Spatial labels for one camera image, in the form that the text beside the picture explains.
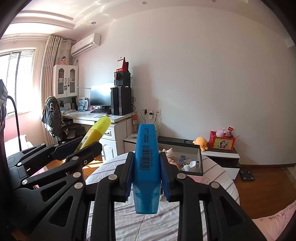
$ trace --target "barcode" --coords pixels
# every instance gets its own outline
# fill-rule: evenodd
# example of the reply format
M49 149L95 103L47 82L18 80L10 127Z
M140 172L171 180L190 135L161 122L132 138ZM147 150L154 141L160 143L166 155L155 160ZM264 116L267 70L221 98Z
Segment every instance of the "barcode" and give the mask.
M144 145L142 149L142 158L140 159L140 170L150 170L150 146Z
M85 141L87 140L88 136L85 136L82 141L80 142L79 146L76 148L75 151L79 151L80 148L82 147L82 145L85 143Z

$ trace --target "computer monitor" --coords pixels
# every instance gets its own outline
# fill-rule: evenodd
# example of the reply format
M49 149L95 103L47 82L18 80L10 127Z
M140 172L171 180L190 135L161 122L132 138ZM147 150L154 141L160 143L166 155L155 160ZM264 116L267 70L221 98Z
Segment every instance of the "computer monitor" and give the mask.
M114 83L91 87L90 106L111 106L111 88Z

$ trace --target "curtain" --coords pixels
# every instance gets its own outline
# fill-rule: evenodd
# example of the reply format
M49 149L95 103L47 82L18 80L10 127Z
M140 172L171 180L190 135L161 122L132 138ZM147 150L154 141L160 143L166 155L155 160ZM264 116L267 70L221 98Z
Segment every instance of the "curtain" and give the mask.
M47 97L52 95L53 67L61 63L63 56L66 56L66 64L69 65L71 43L71 40L65 41L63 38L57 36L49 36L47 39L41 70L41 110ZM55 139L48 133L45 126L43 128L43 134L46 145L55 144Z

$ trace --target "desk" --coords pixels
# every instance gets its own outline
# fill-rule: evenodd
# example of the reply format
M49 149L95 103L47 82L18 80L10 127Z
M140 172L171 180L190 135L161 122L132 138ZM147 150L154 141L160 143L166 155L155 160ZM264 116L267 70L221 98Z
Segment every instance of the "desk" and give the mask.
M99 118L97 117L99 115L103 115L103 113L91 113L90 110L89 111L74 111L74 112L71 112L68 114L66 114L66 113L63 114L63 118L71 118L71 119L80 120L80 121L93 121L95 123L96 121L99 120ZM116 123L116 122L119 122L119 121L124 120L129 117L131 117L131 113L123 115L123 116L112 115L109 118L111 120L111 123Z
M63 118L73 119L74 123L81 124L88 131L102 113L90 113L90 111L75 111L64 113ZM100 139L102 144L102 159L106 162L118 155L125 153L123 140L132 134L131 113L127 115L113 115L109 117L111 126Z

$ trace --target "yellow highlighter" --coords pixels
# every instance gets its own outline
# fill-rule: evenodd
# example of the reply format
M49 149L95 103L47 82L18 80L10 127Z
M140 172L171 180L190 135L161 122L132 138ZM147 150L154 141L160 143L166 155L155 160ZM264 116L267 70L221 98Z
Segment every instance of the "yellow highlighter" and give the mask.
M97 142L105 134L106 130L110 127L111 120L108 116L101 117L87 132L75 151Z

